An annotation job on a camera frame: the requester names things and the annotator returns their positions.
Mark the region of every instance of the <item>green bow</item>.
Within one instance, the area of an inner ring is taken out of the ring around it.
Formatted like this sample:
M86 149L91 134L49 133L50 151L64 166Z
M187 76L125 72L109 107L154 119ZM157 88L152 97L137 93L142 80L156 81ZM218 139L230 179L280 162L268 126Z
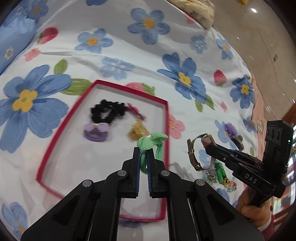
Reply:
M140 169L142 173L147 174L147 159L146 153L154 145L157 146L155 159L161 160L163 154L163 141L167 140L168 136L160 132L153 132L148 136L141 137L137 141L137 147L140 149L141 159L140 159Z

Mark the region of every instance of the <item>silver screw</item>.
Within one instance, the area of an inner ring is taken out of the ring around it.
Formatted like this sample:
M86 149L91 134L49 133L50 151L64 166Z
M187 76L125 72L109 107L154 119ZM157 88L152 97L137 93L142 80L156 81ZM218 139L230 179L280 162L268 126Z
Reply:
M197 179L197 180L196 180L196 184L197 184L198 186L203 186L203 185L205 184L205 181L204 181L203 179Z
M89 187L91 185L91 180L84 180L83 183L82 183L82 185L84 187Z
M167 177L167 176L170 174L170 172L167 171L167 170L163 170L163 171L161 171L161 174L162 174L163 176Z
M125 170L120 170L120 171L118 171L118 176L121 176L121 177L123 177L123 176L125 176L126 175L126 171Z

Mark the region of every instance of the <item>tile floor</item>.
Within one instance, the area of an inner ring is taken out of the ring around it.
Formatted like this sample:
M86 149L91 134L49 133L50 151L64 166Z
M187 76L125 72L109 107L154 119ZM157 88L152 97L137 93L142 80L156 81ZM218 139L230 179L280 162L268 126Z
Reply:
M296 47L263 0L211 0L215 27L246 62L265 101L267 120L281 119L296 101Z

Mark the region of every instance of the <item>human hand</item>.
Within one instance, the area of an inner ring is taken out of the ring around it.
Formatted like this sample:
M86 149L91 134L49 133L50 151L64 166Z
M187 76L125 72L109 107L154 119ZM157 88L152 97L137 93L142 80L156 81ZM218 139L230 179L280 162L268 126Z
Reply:
M256 207L253 205L249 205L249 193L250 188L247 187L240 195L237 206L235 208L245 217L252 219L252 224L255 227L261 227L268 222L271 215L270 199L267 200L261 207Z

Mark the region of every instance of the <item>white tray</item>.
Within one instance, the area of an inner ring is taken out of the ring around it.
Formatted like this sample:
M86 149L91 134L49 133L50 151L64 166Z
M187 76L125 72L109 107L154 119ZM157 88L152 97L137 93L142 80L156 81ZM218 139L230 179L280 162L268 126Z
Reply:
M149 132L168 135L168 103L122 85L97 80L77 101L53 137L39 167L36 180L49 192L64 197L85 179L104 180L131 159L136 141L128 133L136 119L127 112L112 123L105 142L84 137L84 125L91 122L90 108L102 99L131 103L147 117L143 124ZM164 142L163 161L168 168L169 140ZM122 199L120 215L140 221L165 217L165 202L149 197L147 175L140 174L137 199Z

